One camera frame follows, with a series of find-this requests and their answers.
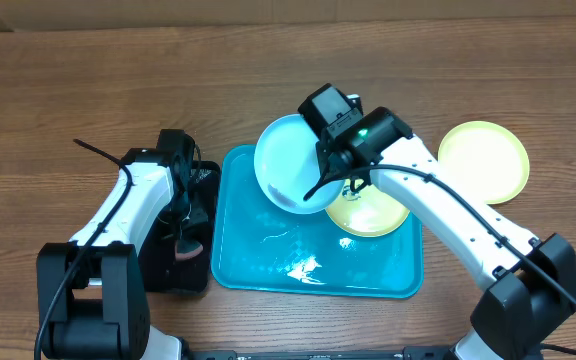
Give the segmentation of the orange green scrub sponge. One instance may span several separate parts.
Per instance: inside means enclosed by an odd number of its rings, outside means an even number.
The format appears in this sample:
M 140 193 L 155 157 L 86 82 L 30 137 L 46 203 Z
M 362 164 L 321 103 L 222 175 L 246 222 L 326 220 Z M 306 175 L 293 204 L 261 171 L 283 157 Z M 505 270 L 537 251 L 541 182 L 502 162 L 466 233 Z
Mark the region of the orange green scrub sponge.
M 196 240 L 178 240 L 175 244 L 175 260 L 187 261 L 198 256 L 203 251 L 203 245 Z

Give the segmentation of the light blue plate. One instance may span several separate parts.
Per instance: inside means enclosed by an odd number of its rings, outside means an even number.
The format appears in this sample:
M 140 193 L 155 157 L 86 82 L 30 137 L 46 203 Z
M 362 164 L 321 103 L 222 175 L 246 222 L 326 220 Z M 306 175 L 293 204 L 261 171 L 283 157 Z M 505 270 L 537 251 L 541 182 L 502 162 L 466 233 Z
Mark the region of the light blue plate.
M 290 114 L 268 125 L 256 143 L 257 182 L 268 199 L 284 211 L 298 215 L 322 211 L 342 191 L 344 183 L 335 181 L 303 200 L 320 179 L 317 141 L 303 117 Z

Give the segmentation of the yellow plate with blue stain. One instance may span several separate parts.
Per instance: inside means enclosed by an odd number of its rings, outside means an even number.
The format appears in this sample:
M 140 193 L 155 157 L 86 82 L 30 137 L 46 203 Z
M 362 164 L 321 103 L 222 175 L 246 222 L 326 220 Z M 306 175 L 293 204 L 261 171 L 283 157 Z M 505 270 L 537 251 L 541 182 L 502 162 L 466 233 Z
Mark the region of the yellow plate with blue stain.
M 344 231 L 361 237 L 379 237 L 399 228 L 410 211 L 374 185 L 352 192 L 346 180 L 339 196 L 326 208 Z

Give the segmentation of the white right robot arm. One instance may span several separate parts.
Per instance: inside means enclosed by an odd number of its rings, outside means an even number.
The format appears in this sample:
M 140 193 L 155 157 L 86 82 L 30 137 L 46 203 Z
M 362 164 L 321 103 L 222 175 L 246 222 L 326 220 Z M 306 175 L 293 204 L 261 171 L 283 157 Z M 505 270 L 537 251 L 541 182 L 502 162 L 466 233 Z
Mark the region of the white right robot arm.
M 449 359 L 538 359 L 543 341 L 576 311 L 576 254 L 541 241 L 459 189 L 390 110 L 304 114 L 318 141 L 323 184 L 359 178 L 402 203 L 464 264 L 483 295 Z

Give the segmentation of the black plastic tray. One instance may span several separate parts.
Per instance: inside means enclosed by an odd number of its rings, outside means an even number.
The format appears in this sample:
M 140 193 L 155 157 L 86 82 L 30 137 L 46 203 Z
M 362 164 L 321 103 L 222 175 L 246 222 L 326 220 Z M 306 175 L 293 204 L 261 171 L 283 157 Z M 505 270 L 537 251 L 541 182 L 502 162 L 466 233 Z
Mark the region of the black plastic tray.
M 162 211 L 155 218 L 147 238 L 138 255 L 144 287 L 148 292 L 197 295 L 208 285 L 210 258 L 215 227 L 221 169 L 212 161 L 194 162 L 191 172 L 190 193 L 199 192 L 213 203 L 213 231 L 207 240 L 196 240 L 203 251 L 196 257 L 177 262 L 172 236 L 171 212 Z

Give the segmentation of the teal plastic tray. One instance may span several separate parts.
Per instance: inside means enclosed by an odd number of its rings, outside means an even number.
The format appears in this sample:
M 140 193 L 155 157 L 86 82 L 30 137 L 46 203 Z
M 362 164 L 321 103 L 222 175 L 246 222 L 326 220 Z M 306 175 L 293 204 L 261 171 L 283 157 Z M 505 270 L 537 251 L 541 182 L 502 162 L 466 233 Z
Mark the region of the teal plastic tray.
M 424 280 L 422 224 L 413 215 L 376 238 L 352 235 L 325 212 L 288 213 L 260 189 L 254 146 L 224 158 L 211 270 L 227 288 L 405 299 Z

